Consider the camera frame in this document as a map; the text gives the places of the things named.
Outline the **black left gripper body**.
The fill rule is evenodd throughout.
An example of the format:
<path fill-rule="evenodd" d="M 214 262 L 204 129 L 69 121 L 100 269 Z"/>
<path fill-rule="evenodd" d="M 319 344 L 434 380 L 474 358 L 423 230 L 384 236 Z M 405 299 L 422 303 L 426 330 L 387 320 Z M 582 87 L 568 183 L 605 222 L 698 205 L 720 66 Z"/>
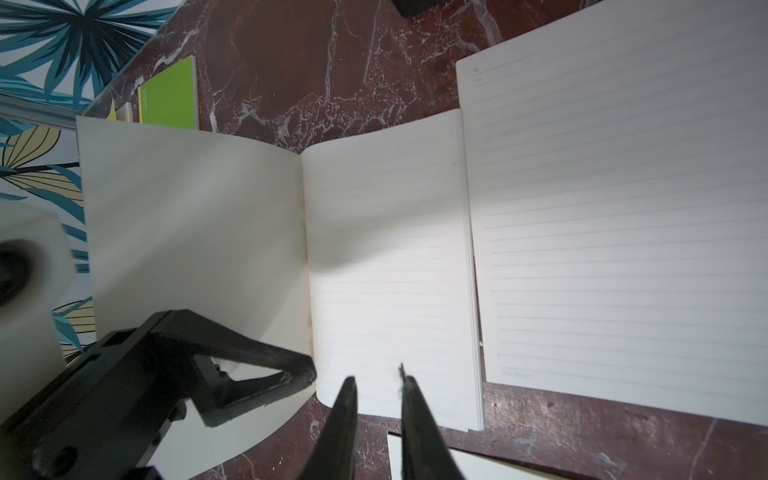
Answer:
<path fill-rule="evenodd" d="M 180 389 L 144 328 L 110 333 L 1 426 L 4 479 L 159 479 Z"/>

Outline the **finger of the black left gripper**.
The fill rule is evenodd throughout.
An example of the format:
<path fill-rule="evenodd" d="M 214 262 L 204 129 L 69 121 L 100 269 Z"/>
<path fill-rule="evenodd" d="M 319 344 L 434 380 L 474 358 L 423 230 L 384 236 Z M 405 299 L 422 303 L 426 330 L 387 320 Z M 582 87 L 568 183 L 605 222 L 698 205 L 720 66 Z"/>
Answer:
<path fill-rule="evenodd" d="M 150 317 L 148 339 L 181 398 L 219 427 L 313 385 L 313 359 L 253 340 L 191 310 Z"/>

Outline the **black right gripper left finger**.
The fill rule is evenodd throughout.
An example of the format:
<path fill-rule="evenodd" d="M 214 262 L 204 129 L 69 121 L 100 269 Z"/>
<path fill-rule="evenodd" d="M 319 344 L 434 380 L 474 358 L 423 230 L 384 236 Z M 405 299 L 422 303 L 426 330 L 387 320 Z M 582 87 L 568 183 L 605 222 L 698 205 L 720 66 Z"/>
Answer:
<path fill-rule="evenodd" d="M 358 391 L 354 376 L 342 383 L 325 426 L 299 479 L 351 480 L 355 470 Z"/>

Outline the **green cover notebook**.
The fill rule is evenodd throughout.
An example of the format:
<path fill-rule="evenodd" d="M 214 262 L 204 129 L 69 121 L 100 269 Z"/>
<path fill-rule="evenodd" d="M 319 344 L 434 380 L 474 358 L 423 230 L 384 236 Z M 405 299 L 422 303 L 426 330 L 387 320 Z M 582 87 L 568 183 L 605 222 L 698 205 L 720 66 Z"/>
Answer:
<path fill-rule="evenodd" d="M 196 58 L 169 66 L 138 88 L 139 121 L 182 129 L 199 129 Z"/>

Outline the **orange cover notebook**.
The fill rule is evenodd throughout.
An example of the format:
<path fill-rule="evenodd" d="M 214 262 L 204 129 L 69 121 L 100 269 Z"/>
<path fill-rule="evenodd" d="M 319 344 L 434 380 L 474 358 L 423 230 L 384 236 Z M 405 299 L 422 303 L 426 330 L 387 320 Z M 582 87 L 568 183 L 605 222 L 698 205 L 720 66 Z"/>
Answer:
<path fill-rule="evenodd" d="M 153 456 L 188 479 L 354 377 L 396 418 L 413 375 L 437 423 L 485 425 L 462 116 L 450 110 L 301 153 L 237 136 L 83 117 L 76 127 L 99 335 L 189 309 L 312 356 L 313 385 Z"/>

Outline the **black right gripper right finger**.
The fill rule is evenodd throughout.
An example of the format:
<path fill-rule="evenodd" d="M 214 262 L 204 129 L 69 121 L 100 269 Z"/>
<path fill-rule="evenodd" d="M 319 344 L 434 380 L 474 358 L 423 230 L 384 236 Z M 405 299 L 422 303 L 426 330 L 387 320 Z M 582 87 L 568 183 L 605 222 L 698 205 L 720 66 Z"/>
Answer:
<path fill-rule="evenodd" d="M 463 479 L 416 379 L 400 364 L 403 479 Z"/>

